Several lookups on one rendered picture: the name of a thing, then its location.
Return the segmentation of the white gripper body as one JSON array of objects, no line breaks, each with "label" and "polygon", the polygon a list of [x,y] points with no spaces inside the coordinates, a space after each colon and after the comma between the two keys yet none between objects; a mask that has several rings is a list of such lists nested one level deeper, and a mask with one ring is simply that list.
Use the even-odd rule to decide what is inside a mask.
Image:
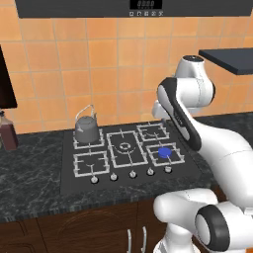
[{"label": "white gripper body", "polygon": [[152,116],[158,120],[169,120],[170,117],[158,101],[152,107]]}]

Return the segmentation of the blue burner flame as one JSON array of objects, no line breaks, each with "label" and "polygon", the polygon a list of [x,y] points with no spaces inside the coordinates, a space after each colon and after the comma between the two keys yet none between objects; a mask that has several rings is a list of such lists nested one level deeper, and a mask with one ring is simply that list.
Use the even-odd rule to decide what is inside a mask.
[{"label": "blue burner flame", "polygon": [[172,150],[168,147],[160,147],[158,149],[158,155],[162,158],[167,158],[172,154]]}]

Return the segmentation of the grey metal kettle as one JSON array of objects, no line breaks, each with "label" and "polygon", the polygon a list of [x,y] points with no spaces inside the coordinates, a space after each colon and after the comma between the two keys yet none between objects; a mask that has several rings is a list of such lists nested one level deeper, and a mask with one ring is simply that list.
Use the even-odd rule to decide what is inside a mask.
[{"label": "grey metal kettle", "polygon": [[[88,108],[91,109],[90,116],[80,117]],[[81,143],[92,143],[99,139],[99,128],[97,114],[93,105],[88,105],[75,116],[75,139]]]}]

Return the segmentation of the black gas hob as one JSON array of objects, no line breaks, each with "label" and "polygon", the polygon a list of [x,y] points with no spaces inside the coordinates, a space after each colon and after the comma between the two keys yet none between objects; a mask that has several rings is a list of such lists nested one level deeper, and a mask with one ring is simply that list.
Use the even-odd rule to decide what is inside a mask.
[{"label": "black gas hob", "polygon": [[[201,177],[200,167],[167,122],[101,126],[99,133],[100,138],[93,143],[78,142],[72,129],[64,133],[62,195]],[[160,147],[170,148],[172,154],[160,157]],[[165,173],[165,166],[171,166],[172,172]],[[148,168],[154,170],[153,176],[146,174]],[[129,176],[132,170],[135,178]],[[110,179],[113,173],[118,175],[117,181]],[[97,184],[91,183],[93,176],[99,179]]]}]

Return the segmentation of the narrow brown cupboard door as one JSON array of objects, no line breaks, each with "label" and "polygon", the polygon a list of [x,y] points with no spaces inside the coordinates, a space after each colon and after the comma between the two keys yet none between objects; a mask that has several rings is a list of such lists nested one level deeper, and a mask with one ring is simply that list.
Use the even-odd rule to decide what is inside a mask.
[{"label": "narrow brown cupboard door", "polygon": [[136,253],[141,253],[143,239],[146,239],[144,253],[153,253],[155,245],[163,238],[166,224],[160,222],[153,212],[153,199],[137,203]]}]

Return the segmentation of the dark grey range hood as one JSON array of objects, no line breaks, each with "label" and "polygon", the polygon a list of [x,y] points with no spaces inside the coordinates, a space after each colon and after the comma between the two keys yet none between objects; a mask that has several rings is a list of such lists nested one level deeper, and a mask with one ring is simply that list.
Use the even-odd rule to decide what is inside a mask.
[{"label": "dark grey range hood", "polygon": [[239,17],[253,0],[15,0],[20,18]]}]

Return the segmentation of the wide brown cupboard door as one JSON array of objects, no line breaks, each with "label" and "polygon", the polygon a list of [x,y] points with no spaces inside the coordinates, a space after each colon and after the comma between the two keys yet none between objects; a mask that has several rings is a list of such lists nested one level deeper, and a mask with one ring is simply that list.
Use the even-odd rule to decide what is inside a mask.
[{"label": "wide brown cupboard door", "polygon": [[121,204],[38,218],[48,253],[127,253],[127,230],[134,252],[137,204]]}]

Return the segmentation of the brown glass bottle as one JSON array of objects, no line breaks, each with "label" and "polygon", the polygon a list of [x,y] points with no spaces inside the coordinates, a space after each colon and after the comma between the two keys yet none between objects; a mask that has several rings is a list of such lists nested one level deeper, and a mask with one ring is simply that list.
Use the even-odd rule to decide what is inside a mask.
[{"label": "brown glass bottle", "polygon": [[5,117],[5,113],[0,111],[0,136],[6,150],[16,150],[18,138],[13,123]]}]

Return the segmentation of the brown drawer front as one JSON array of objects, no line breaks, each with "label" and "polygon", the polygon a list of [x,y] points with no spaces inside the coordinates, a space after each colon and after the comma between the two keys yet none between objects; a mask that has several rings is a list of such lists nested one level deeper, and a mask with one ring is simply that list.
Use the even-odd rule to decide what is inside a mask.
[{"label": "brown drawer front", "polygon": [[39,253],[38,238],[34,219],[0,223],[0,253]]}]

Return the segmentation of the dark grey wall shelf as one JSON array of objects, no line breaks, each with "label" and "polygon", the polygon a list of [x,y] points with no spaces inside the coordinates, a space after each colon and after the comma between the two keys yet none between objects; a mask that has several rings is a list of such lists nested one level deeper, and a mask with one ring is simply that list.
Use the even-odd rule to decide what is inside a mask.
[{"label": "dark grey wall shelf", "polygon": [[235,75],[253,75],[253,47],[200,49],[199,55]]}]

